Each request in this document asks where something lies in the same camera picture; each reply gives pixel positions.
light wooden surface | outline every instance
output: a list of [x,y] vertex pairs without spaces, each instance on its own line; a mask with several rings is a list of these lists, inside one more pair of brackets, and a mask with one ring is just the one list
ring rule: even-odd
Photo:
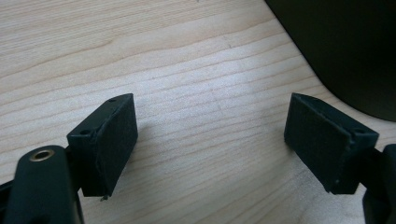
[[364,223],[283,142],[290,94],[396,142],[395,123],[334,98],[262,0],[1,1],[1,183],[24,153],[134,93],[138,143],[91,223]]

black plastic part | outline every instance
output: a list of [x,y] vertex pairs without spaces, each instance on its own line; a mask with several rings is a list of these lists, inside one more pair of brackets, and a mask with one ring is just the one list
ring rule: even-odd
[[6,215],[6,208],[9,198],[9,193],[12,188],[12,180],[0,186],[0,223],[3,223],[4,216]]
[[323,187],[353,194],[361,157],[374,148],[378,133],[314,97],[291,96],[285,141]]
[[265,1],[332,93],[396,121],[394,0]]
[[382,155],[380,169],[389,200],[388,224],[391,224],[396,223],[396,144],[387,145]]
[[383,172],[381,163],[384,160],[384,155],[372,148],[362,155],[359,173],[357,174],[359,181],[370,191],[370,195],[382,202],[388,202],[388,194],[386,186],[384,185]]
[[363,210],[366,224],[386,224],[389,219],[389,203],[376,198],[369,190],[363,197]]
[[84,196],[111,196],[137,140],[134,96],[106,101],[67,140]]
[[83,223],[62,147],[40,147],[21,157],[4,223]]

black rubber pad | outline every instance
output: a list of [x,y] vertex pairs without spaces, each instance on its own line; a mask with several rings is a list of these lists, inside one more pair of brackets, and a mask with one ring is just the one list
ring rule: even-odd
[[84,196],[111,196],[137,140],[134,96],[104,102],[67,140]]
[[359,156],[373,149],[378,133],[314,97],[291,96],[285,141],[327,191],[353,194]]

